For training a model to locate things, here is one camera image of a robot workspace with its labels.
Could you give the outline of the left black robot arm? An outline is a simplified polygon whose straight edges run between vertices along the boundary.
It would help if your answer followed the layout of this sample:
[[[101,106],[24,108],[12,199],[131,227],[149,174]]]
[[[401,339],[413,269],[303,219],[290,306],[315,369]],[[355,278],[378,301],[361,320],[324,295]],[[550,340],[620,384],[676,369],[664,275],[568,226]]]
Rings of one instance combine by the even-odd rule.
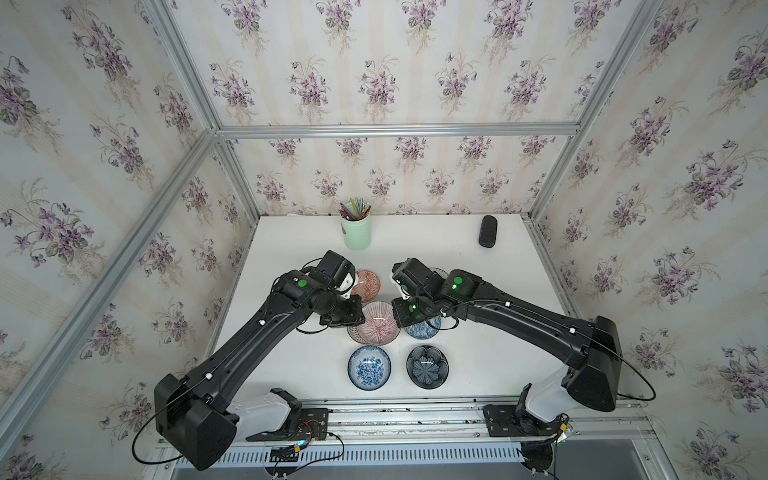
[[[172,373],[154,388],[157,433],[198,471],[214,465],[236,441],[245,416],[230,409],[234,397],[266,356],[310,316],[334,327],[362,319],[353,295],[356,271],[306,267],[275,279],[256,313],[225,344],[182,377]]]

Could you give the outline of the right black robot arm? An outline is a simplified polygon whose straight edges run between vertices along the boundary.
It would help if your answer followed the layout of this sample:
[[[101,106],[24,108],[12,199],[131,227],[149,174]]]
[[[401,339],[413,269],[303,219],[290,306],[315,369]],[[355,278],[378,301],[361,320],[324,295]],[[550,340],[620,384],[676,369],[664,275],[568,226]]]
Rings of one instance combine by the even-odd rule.
[[[527,384],[514,416],[527,429],[560,420],[579,407],[616,409],[621,376],[616,324],[599,316],[590,322],[557,314],[508,294],[482,277],[454,269],[443,277],[415,258],[393,265],[391,281],[400,297],[394,318],[405,326],[436,316],[499,329],[562,362],[544,380]]]

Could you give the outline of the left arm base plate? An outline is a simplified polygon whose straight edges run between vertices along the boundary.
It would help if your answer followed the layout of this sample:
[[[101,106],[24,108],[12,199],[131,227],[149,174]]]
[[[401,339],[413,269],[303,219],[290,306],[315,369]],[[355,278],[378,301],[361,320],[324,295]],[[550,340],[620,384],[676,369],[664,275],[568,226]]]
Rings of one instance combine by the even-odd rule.
[[[250,435],[247,442],[325,440],[327,437],[328,408],[302,409],[290,413],[286,422],[277,431]]]

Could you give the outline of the pink striped bowl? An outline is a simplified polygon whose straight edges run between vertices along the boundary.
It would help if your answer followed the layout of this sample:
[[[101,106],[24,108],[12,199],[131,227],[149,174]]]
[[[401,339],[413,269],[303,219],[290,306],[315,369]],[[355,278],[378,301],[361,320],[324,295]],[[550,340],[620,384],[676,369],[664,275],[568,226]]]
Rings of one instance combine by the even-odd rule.
[[[383,301],[373,301],[363,307],[365,322],[357,325],[367,345],[384,346],[393,342],[400,333],[393,317],[392,306]]]

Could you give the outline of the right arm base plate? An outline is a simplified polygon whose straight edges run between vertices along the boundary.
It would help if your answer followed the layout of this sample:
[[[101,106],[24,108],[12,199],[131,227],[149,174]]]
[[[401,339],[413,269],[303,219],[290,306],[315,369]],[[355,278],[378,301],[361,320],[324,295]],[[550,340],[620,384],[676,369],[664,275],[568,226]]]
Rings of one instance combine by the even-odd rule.
[[[516,404],[487,404],[482,413],[489,436],[499,438],[549,438],[562,433],[570,421],[562,413],[545,422],[523,413]]]

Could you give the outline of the dark navy flower bowl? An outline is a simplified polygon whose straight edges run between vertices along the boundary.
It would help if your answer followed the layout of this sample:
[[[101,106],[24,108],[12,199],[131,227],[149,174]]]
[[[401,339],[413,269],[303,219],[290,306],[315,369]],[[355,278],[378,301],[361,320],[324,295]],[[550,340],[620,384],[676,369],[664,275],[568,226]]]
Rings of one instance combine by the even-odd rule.
[[[432,345],[415,347],[406,359],[409,379],[419,388],[434,390],[448,378],[450,367],[443,352]]]

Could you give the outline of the blue damask patterned bowl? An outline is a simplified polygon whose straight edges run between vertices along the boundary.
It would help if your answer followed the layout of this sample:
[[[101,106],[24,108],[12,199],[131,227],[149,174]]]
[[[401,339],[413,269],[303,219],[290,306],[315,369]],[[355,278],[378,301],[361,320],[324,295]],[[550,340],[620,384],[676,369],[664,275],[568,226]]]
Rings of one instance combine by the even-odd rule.
[[[428,340],[435,337],[442,327],[442,320],[439,316],[432,319],[410,325],[404,328],[404,331],[410,337],[417,340]]]

